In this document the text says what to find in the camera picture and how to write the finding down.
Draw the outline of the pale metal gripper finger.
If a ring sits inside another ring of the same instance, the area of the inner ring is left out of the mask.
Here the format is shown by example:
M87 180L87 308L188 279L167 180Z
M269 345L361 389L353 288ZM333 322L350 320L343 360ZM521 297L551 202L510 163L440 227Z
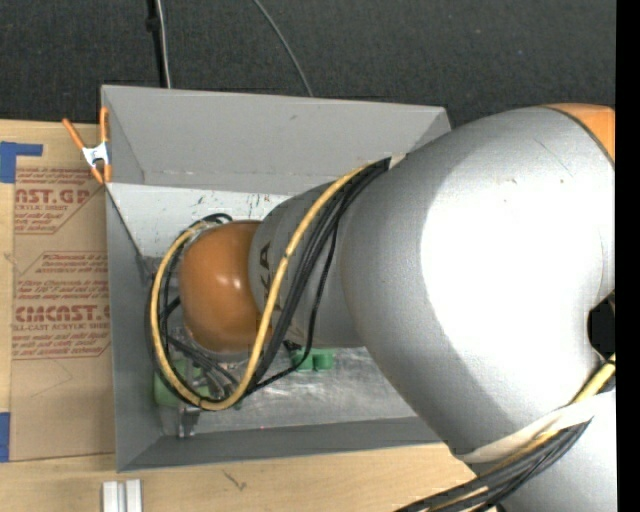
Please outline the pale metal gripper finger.
M181 404L177 409L177 436L180 439L191 438L195 435L199 421L199 409L190 404Z

